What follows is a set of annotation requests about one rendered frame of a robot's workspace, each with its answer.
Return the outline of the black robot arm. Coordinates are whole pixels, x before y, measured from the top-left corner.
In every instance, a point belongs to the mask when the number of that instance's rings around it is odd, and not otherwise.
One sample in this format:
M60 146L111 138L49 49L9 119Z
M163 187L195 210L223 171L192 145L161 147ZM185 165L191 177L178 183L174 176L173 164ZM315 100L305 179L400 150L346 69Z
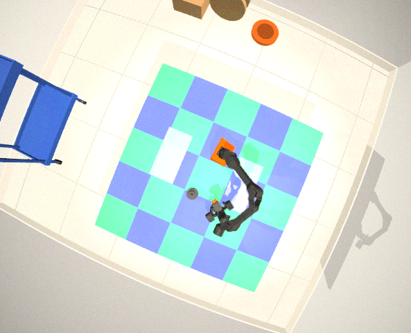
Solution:
M213 233L219 237L222 237L225 230L227 232L237 231L242 222L248 220L249 217L258 212L260 204L263 200L264 190L250 179L244 168L241 166L241 162L235 152L232 152L229 149L221 146L217 155L220 159L225 160L225 164L230 169L234 169L241 180L245 183L249 202L249 207L241 214L239 214L235 219L230 220L231 216L225 213L219 215L218 219L220 222L216 224ZM254 198L256 198L255 202ZM218 201L213 203L210 209L216 214L224 210L224 208Z

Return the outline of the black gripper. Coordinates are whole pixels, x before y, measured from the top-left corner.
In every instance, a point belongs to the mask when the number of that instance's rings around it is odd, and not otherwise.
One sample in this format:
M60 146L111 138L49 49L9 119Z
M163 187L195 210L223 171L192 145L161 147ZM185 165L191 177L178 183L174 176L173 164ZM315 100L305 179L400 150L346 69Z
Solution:
M205 214L205 216L206 216L206 218L209 222L214 221L215 220L214 218L219 217L220 214L226 213L225 212L226 209L229 209L229 211L234 209L234 205L232 205L230 200L226 201L226 202L222 202L222 203L224 205L224 210L223 211L220 211L218 214L216 214L216 213L213 213L212 210L210 209L210 211Z

